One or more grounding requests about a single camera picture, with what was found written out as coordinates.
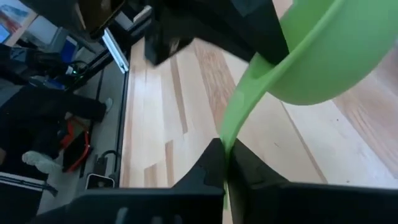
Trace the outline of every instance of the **light wood plank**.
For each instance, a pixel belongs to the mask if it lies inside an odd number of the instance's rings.
[[[398,187],[398,182],[332,101],[284,103],[330,184]]]
[[[183,110],[183,105],[180,106],[182,100],[182,94],[180,91],[175,90],[175,79],[173,75],[172,68],[170,64],[171,60],[164,62],[159,66],[159,70],[162,74],[162,97],[163,97],[163,112],[164,112],[164,134],[165,141],[171,141],[175,138],[181,136],[185,131],[187,125],[187,119],[185,118],[185,111]]]
[[[208,143],[217,137],[213,114],[206,95],[197,56],[191,50],[184,50],[177,55],[188,133],[183,135],[191,166],[200,157]]]
[[[398,178],[398,49],[363,81],[334,99],[395,178]]]
[[[214,123],[217,132],[220,133],[224,111],[235,89],[235,83],[222,51],[201,40],[195,40],[193,46],[195,47],[195,55],[199,62]]]
[[[129,102],[126,106],[121,175],[130,179],[132,170],[143,172],[165,159],[162,82],[159,70],[147,65],[142,58],[144,39],[132,50]]]
[[[227,52],[224,56],[237,84],[248,64]],[[282,103],[270,94],[266,94],[256,105],[238,139],[291,181],[326,182]]]

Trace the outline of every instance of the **black machine frame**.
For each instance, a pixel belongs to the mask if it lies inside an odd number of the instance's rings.
[[[132,20],[135,11],[123,12]],[[130,48],[151,23],[148,13],[129,30],[111,24],[114,38],[129,58]],[[68,91],[84,85],[111,63],[108,50],[89,64],[88,72]],[[116,152],[123,143],[129,75],[124,74]],[[121,167],[117,157],[114,171]],[[210,142],[192,169],[171,189],[96,189],[71,204],[39,215],[34,223],[221,223],[225,181],[233,223],[397,223],[398,191],[293,183],[271,169],[237,141],[228,161],[219,139]]]

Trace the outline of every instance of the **black plastic part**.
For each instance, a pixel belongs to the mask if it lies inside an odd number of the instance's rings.
[[[119,117],[118,117],[118,129],[116,130],[116,153],[120,156],[116,156],[113,172],[114,172],[114,181],[116,186],[119,187],[120,183],[120,170],[121,170],[121,163],[122,163],[122,150],[123,150],[123,138],[124,138],[124,123],[126,120],[126,106],[127,106],[127,90],[129,84],[129,75],[126,72],[124,74],[123,80],[123,87],[122,87],[122,97],[121,97],[121,104],[119,110]]]
[[[219,224],[223,217],[224,167],[222,143],[214,139],[171,189],[87,190],[71,204],[41,214],[32,223]]]
[[[291,183],[243,143],[231,151],[233,223],[398,223],[398,191]]]
[[[1,223],[27,223],[36,216],[43,192],[0,182]]]
[[[93,173],[104,176],[106,173],[106,165],[108,163],[108,158],[101,156],[98,157],[98,155],[95,155],[94,161],[95,163],[94,163]]]
[[[122,12],[130,19],[134,19],[144,8],[127,1],[122,7]]]
[[[278,64],[289,54],[272,0],[132,1],[153,8],[146,57],[154,65],[195,37],[246,61],[259,52],[270,63]]]

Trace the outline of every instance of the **green bowl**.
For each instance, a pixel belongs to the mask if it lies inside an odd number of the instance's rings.
[[[224,114],[220,137],[227,150],[267,91],[312,105],[364,78],[398,36],[398,0],[296,0],[280,24],[290,54],[277,66],[258,54],[251,60]]]

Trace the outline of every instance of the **computer monitor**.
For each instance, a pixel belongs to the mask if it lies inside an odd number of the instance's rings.
[[[9,36],[10,32],[2,24],[0,24],[0,44],[4,43]]]

